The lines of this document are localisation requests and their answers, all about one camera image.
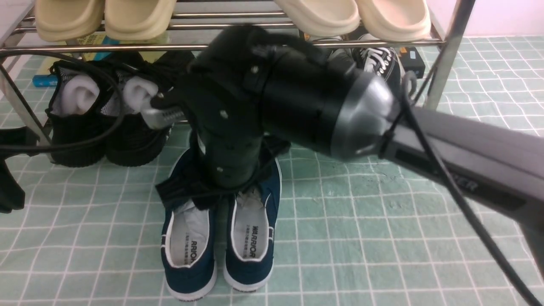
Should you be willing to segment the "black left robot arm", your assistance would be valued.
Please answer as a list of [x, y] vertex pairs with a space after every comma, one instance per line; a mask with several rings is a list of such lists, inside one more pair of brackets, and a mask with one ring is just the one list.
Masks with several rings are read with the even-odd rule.
[[[28, 127], [2, 129], [0, 144], [2, 146], [33, 146], [37, 145], [39, 137]], [[25, 192], [12, 176], [6, 165], [6, 159], [20, 153], [0, 151], [0, 213], [9, 214], [14, 210], [25, 207]]]

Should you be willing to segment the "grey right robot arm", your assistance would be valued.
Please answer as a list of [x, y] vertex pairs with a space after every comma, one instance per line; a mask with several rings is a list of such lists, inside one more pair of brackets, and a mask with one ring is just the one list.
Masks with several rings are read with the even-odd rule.
[[185, 116], [197, 137], [189, 177], [158, 186], [175, 200], [247, 189], [294, 143], [340, 162], [375, 155], [447, 188], [469, 221], [472, 199], [516, 221], [543, 269], [543, 139], [414, 106], [406, 74], [392, 93], [323, 46], [251, 24], [223, 30], [141, 109], [153, 129]]

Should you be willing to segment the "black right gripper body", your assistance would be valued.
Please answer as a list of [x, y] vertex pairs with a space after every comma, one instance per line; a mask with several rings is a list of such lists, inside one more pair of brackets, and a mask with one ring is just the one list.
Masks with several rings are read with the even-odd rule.
[[215, 188], [245, 185], [256, 171], [264, 127], [261, 99], [283, 51], [326, 65], [318, 47], [297, 36], [256, 25], [224, 29], [189, 65], [174, 88], [141, 110], [146, 124], [163, 128], [185, 116], [205, 146], [197, 171]]

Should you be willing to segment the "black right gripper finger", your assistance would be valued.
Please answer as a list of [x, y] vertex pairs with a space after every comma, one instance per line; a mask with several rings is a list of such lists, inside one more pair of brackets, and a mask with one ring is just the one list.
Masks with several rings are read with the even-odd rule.
[[174, 211], [192, 200], [200, 211], [217, 210], [226, 204], [224, 188], [218, 185], [216, 170], [225, 159], [225, 150], [210, 147], [205, 154], [199, 147], [190, 147], [176, 161], [171, 174], [156, 185], [166, 210]]

